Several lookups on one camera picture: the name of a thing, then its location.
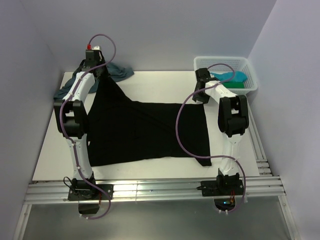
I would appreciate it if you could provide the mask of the black t shirt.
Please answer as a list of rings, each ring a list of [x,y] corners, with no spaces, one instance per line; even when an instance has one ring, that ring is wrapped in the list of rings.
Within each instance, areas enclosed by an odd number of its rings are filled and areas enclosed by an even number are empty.
[[[98,83],[88,113],[87,147],[92,167],[165,157],[186,158],[211,166],[205,109],[201,104],[132,101],[112,80]]]

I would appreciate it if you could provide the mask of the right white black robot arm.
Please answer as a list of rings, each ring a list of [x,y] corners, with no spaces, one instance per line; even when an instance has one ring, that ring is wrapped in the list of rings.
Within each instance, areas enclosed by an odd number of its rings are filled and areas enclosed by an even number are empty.
[[[223,152],[212,191],[215,196],[241,195],[244,184],[239,174],[238,153],[242,136],[249,127],[247,97],[231,92],[217,78],[211,77],[207,68],[197,69],[195,77],[192,100],[207,104],[213,99],[218,104],[217,124],[222,133]]]

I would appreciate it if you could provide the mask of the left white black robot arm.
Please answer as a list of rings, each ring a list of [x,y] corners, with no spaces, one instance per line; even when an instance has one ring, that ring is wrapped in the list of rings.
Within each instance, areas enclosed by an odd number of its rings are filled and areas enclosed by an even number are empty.
[[[66,139],[73,165],[69,194],[79,200],[91,200],[99,194],[88,157],[89,117],[85,100],[96,78],[107,72],[105,62],[101,47],[88,45],[70,90],[62,99],[54,101],[57,128]]]

